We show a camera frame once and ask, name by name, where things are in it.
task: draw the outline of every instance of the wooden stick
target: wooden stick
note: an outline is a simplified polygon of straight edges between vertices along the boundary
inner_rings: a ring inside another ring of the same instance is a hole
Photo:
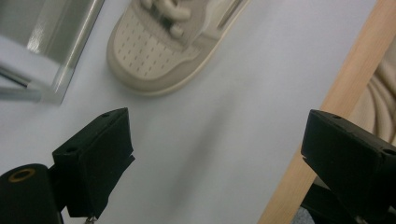
[[[396,1],[378,0],[320,110],[348,118],[396,36]],[[290,223],[316,174],[296,151],[259,224]]]

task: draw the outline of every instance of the white surface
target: white surface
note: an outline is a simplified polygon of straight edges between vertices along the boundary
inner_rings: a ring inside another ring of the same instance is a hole
[[[159,98],[106,65],[128,3],[105,2],[61,106],[0,102],[0,173],[51,166],[56,147],[127,106],[136,161],[98,223],[256,223],[374,1],[252,0],[201,74]]]
[[[0,67],[51,86],[60,64],[0,35]]]

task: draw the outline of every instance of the screw hole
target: screw hole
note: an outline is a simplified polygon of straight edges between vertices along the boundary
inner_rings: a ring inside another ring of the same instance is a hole
[[[384,152],[391,156],[396,156],[396,151],[393,151],[391,149],[384,149]]]
[[[22,169],[22,170],[15,172],[14,174],[12,174],[9,177],[8,181],[11,183],[21,182],[21,181],[31,177],[34,174],[35,174],[35,169],[32,169],[32,168]]]

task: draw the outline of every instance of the sneaker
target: sneaker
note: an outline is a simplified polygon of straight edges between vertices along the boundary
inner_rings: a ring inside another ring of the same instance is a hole
[[[113,74],[134,91],[181,88],[207,63],[248,0],[133,0],[107,45]]]

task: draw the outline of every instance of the shoelace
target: shoelace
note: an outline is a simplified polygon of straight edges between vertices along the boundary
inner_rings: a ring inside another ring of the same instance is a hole
[[[179,0],[141,0],[143,7],[148,10],[155,10],[170,21],[169,32],[173,38],[181,38],[184,30],[177,24],[180,21],[187,21],[191,17],[191,10],[178,5]]]

